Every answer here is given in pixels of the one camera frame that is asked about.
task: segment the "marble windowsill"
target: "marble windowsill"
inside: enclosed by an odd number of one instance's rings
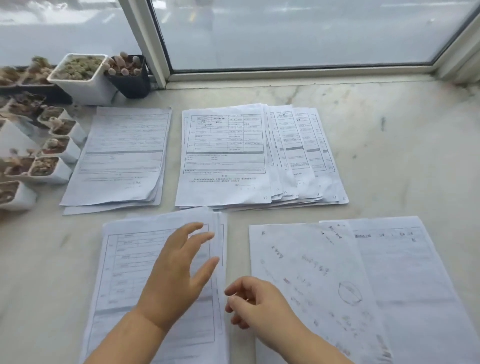
[[[103,223],[173,210],[181,111],[263,102],[316,107],[350,198],[346,206],[229,215],[227,282],[250,273],[248,225],[418,215],[480,330],[480,92],[437,81],[347,79],[330,85],[172,89],[126,107],[173,108],[157,208],[63,217],[65,187],[35,187],[34,210],[0,215],[2,363],[76,364],[96,278]],[[82,123],[88,128],[88,112]],[[254,363],[248,332],[230,332],[232,364]]]

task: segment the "left hand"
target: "left hand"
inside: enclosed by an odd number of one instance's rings
[[[192,222],[173,232],[156,260],[135,310],[167,333],[189,309],[211,278],[220,258],[213,257],[190,277],[190,265],[204,242],[213,232],[189,234],[203,223]]]

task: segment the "hand-drawn circle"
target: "hand-drawn circle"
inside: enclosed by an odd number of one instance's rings
[[[350,306],[358,305],[363,299],[359,289],[352,282],[348,281],[338,284],[338,295],[343,302],[348,303]]]

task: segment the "hand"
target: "hand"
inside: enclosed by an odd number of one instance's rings
[[[242,277],[225,294],[230,296],[225,311],[235,312],[231,323],[241,329],[251,327],[266,346],[282,356],[293,343],[311,334],[270,282]]]
[[[202,232],[188,237],[202,227],[203,223],[192,222],[169,236],[138,300],[136,310],[165,333],[195,302],[220,260],[210,258],[190,277],[193,258],[215,235]]]

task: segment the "window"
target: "window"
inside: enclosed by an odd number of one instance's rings
[[[431,65],[479,0],[147,0],[174,73]]]
[[[56,64],[67,53],[141,54],[116,0],[0,1],[0,66]]]

